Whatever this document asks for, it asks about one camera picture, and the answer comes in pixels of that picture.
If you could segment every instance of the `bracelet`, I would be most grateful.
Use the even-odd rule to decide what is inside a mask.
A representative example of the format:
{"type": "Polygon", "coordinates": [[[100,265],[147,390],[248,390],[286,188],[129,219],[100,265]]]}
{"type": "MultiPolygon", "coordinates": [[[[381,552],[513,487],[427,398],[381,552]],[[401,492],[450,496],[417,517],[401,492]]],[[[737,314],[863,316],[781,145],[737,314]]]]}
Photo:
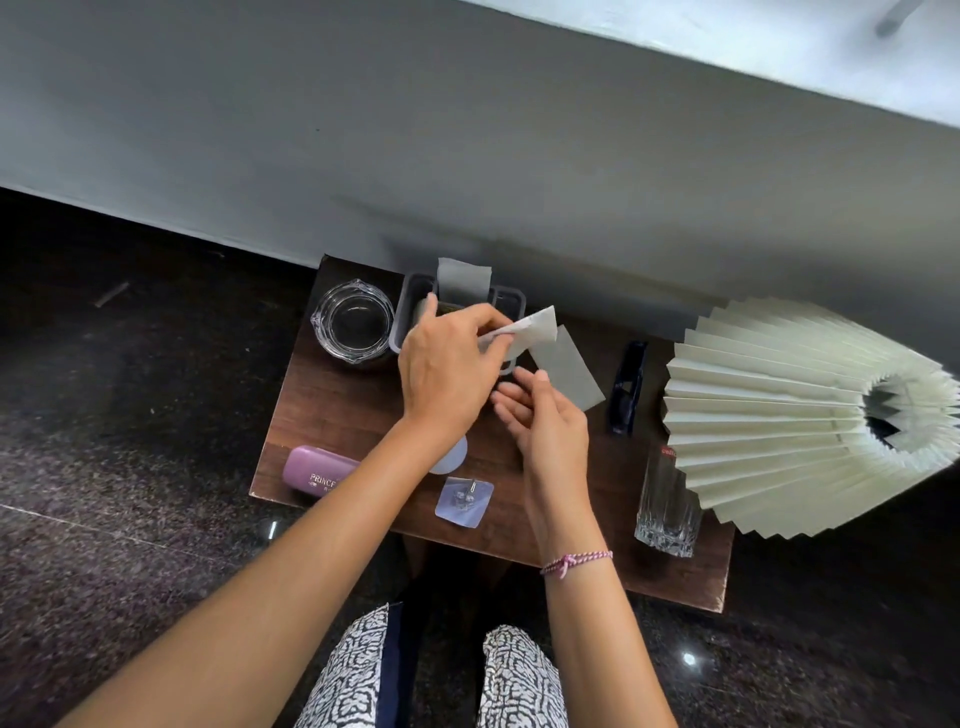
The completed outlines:
{"type": "Polygon", "coordinates": [[[590,551],[588,553],[568,553],[566,556],[561,556],[555,561],[551,561],[545,567],[540,570],[540,575],[546,576],[548,573],[554,573],[555,571],[560,572],[560,578],[563,579],[566,576],[566,572],[573,567],[579,567],[581,564],[585,564],[588,561],[596,561],[597,559],[612,559],[612,551],[590,551]]]}

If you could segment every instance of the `black sunglasses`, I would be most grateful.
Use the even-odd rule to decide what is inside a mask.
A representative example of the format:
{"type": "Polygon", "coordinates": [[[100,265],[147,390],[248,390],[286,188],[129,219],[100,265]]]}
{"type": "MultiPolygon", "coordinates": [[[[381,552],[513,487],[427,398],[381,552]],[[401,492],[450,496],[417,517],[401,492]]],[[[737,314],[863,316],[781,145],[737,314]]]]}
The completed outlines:
{"type": "Polygon", "coordinates": [[[645,341],[632,341],[623,352],[607,406],[607,422],[614,434],[629,435],[634,431],[636,401],[643,385],[643,357],[646,352],[645,341]]]}

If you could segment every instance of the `hand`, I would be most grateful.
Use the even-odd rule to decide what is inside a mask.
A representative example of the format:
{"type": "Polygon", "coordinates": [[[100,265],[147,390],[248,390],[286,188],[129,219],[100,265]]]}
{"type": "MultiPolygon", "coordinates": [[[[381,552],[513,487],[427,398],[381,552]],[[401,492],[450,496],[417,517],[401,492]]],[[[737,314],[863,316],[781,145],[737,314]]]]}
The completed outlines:
{"type": "MultiPolygon", "coordinates": [[[[524,502],[544,561],[568,544],[602,542],[587,492],[587,416],[553,388],[547,372],[517,367],[491,394],[497,417],[523,454],[524,502]]],[[[599,550],[600,543],[579,550],[599,550]]]]}
{"type": "Polygon", "coordinates": [[[437,316],[437,297],[428,294],[423,316],[400,350],[403,418],[440,433],[453,447],[480,414],[514,340],[497,336],[480,353],[477,335],[510,323],[489,303],[437,316]]]}

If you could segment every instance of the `pleated paper lampshade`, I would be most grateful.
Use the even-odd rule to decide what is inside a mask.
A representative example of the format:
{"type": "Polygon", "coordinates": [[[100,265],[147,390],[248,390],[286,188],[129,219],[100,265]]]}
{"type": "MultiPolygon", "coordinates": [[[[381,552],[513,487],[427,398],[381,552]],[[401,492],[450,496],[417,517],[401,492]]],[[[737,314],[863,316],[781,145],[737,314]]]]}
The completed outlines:
{"type": "Polygon", "coordinates": [[[667,365],[686,487],[743,532],[813,535],[960,455],[960,385],[937,362],[810,303],[714,308],[667,365]]]}

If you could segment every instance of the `wooden table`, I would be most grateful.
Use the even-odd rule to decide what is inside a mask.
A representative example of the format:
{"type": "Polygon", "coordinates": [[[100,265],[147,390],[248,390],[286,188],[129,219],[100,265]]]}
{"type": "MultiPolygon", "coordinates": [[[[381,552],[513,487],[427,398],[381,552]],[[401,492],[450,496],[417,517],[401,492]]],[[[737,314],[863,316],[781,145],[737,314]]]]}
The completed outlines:
{"type": "MultiPolygon", "coordinates": [[[[287,376],[267,432],[250,488],[254,497],[307,507],[312,498],[280,480],[292,448],[313,445],[356,460],[363,459],[403,413],[396,364],[375,371],[355,371],[329,356],[317,343],[309,315],[320,296],[338,283],[359,278],[380,287],[396,306],[403,277],[378,268],[325,257],[317,273],[310,304],[300,325],[287,376]]],[[[613,550],[624,588],[693,607],[720,612],[727,590],[733,525],[708,512],[689,559],[660,553],[634,538],[636,509],[648,446],[666,437],[660,424],[659,394],[667,379],[666,362],[673,344],[617,328],[558,316],[604,392],[610,392],[627,343],[649,342],[632,437],[612,435],[603,404],[589,410],[590,502],[613,550]]],[[[494,484],[487,512],[475,529],[434,515],[446,476],[428,475],[394,521],[393,530],[428,541],[540,566],[534,535],[523,509],[520,455],[511,436],[489,406],[467,435],[468,456],[453,474],[494,484]]]]}

